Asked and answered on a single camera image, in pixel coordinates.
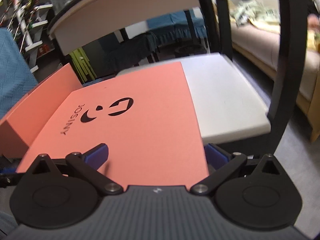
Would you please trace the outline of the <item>blue textured chair cover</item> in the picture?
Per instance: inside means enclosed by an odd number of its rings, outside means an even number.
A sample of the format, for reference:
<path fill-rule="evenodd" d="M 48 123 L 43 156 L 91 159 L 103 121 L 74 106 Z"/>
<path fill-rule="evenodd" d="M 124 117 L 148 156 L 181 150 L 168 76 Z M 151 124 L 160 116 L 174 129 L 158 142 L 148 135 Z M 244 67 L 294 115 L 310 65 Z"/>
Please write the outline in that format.
<path fill-rule="evenodd" d="M 37 84 L 12 34 L 1 28 L 0 39 L 0 94 L 1 117 Z"/>

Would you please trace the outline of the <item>green plastic stool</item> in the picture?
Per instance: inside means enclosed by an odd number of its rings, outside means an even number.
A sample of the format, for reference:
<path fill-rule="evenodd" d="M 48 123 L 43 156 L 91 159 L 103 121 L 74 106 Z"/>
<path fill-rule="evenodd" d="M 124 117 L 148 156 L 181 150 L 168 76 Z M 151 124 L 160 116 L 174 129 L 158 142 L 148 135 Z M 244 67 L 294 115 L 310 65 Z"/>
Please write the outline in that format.
<path fill-rule="evenodd" d="M 69 53 L 72 62 L 75 66 L 76 72 L 80 76 L 82 83 L 87 83 L 89 81 L 94 81 L 97 79 L 97 75 L 93 70 L 89 58 L 87 57 L 85 51 L 82 47 Z"/>

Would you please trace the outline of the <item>pink cardboard box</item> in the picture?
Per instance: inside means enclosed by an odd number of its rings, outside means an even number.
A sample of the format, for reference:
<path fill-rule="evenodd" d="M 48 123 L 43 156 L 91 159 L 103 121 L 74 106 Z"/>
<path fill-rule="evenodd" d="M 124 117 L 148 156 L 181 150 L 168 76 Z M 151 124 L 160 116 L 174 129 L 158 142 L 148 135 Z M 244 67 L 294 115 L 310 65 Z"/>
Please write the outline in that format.
<path fill-rule="evenodd" d="M 23 157 L 61 103 L 80 88 L 68 63 L 25 94 L 1 119 L 1 156 Z"/>

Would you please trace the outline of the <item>beige sofa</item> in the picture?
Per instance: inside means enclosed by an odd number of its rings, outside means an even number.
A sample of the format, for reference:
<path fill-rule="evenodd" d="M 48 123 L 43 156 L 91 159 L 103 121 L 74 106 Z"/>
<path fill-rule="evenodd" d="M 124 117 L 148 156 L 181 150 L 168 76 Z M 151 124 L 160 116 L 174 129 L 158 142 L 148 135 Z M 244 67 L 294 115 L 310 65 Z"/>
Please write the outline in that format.
<path fill-rule="evenodd" d="M 314 142 L 319 138 L 319 13 L 313 0 L 308 2 L 304 67 L 296 104 L 307 117 Z M 283 61 L 278 0 L 228 0 L 228 5 L 233 48 L 275 80 Z"/>

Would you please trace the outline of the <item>black round bin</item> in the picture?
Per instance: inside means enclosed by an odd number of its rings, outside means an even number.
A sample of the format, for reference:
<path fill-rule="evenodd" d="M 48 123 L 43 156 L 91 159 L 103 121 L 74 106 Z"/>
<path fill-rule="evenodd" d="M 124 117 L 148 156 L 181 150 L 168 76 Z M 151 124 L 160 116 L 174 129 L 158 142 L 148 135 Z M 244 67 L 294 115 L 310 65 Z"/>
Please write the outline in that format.
<path fill-rule="evenodd" d="M 193 55 L 201 55 L 206 54 L 206 48 L 201 44 L 187 44 L 181 47 L 178 47 L 174 51 L 174 55 L 176 58 L 180 57 L 188 57 Z"/>

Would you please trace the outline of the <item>white black-edged table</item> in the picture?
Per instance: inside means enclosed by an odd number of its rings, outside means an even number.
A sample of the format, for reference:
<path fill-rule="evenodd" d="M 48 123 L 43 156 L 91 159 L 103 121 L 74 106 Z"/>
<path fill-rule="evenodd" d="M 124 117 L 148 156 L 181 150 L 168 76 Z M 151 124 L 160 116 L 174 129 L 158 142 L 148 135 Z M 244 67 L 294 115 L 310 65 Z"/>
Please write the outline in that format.
<path fill-rule="evenodd" d="M 72 0 L 54 17 L 48 34 L 66 56 L 106 34 L 176 11 L 200 7 L 210 51 L 232 57 L 227 16 L 216 19 L 212 0 Z"/>

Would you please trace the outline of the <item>white ladder shelf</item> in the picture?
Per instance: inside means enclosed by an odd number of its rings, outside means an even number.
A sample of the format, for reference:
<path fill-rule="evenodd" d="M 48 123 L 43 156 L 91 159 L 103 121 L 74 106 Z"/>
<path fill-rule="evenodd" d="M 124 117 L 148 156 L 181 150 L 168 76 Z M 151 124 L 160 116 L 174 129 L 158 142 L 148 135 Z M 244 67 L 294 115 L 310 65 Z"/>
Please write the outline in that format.
<path fill-rule="evenodd" d="M 1 0 L 1 27 L 12 34 L 32 73 L 39 68 L 37 58 L 48 49 L 42 33 L 52 8 L 52 0 Z"/>

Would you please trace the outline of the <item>teal skirted chair cover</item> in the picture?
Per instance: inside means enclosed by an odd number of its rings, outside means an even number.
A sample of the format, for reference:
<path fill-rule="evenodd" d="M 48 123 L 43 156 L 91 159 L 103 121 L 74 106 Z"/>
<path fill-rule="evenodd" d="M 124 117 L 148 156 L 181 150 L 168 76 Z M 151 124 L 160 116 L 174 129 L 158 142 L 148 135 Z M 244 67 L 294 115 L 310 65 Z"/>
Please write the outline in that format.
<path fill-rule="evenodd" d="M 207 31 L 203 17 L 197 17 L 189 10 L 196 37 L 206 39 Z M 189 24 L 184 11 L 173 12 L 146 20 L 149 32 L 156 36 L 158 46 L 170 44 L 178 39 L 191 40 Z"/>

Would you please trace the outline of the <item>pink box lid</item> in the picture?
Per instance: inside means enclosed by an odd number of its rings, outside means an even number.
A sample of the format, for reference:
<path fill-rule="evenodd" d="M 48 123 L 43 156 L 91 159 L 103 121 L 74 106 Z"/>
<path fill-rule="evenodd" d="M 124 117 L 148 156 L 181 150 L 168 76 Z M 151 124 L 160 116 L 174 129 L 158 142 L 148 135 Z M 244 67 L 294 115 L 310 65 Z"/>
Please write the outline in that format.
<path fill-rule="evenodd" d="M 191 187 L 209 174 L 181 63 L 145 68 L 71 92 L 18 166 L 41 153 L 53 159 L 104 143 L 100 173 L 122 187 Z"/>

